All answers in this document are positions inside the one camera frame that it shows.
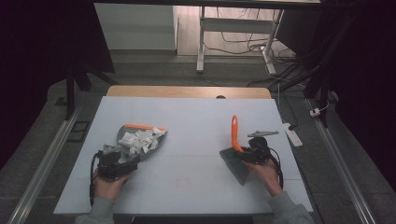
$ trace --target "white table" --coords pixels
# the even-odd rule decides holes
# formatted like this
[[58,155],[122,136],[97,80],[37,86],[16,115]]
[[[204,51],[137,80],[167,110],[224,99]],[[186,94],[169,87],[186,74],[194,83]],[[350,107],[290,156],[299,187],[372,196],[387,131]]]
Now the white table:
[[248,145],[248,133],[279,131],[266,139],[281,159],[284,190],[296,203],[313,211],[274,100],[106,96],[54,213],[90,211],[92,156],[103,144],[117,144],[117,132],[124,123],[165,127],[168,133],[158,151],[139,163],[122,188],[114,207],[116,214],[271,213],[270,195],[256,174],[249,174],[245,186],[240,186],[219,155],[231,146],[233,115],[238,116],[241,146]]

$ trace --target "power strip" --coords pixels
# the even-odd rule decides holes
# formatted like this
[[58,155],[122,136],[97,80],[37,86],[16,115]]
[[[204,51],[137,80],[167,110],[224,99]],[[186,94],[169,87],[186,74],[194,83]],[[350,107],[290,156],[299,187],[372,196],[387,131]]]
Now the power strip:
[[284,123],[283,127],[285,128],[285,132],[288,135],[289,140],[293,144],[294,147],[300,147],[303,145],[300,138],[297,136],[297,133],[294,130],[289,130],[289,123]]

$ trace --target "crumpled paper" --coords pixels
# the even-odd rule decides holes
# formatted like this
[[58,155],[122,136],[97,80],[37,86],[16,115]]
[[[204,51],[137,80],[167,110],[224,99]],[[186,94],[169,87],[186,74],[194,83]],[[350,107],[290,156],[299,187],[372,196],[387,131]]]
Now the crumpled paper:
[[155,127],[152,130],[138,130],[134,133],[125,132],[120,144],[129,148],[130,155],[141,153],[142,150],[144,153],[148,153],[158,146],[158,138],[165,133],[166,130],[161,131]]

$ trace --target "person's left hand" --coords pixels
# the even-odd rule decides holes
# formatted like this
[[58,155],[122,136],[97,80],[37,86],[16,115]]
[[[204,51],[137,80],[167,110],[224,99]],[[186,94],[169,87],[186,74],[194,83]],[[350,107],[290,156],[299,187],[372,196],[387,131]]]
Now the person's left hand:
[[93,180],[95,197],[107,198],[114,201],[119,196],[122,184],[131,177],[131,174],[123,175],[117,180],[106,180],[98,176],[96,169],[94,176],[96,176]]

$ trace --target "orange brush handle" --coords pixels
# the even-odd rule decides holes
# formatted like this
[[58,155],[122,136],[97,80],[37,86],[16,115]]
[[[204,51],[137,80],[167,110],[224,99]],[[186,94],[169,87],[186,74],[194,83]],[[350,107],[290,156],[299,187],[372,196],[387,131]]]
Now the orange brush handle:
[[231,125],[231,145],[233,146],[233,149],[239,152],[244,152],[244,149],[242,149],[239,146],[237,139],[238,139],[238,117],[234,115]]

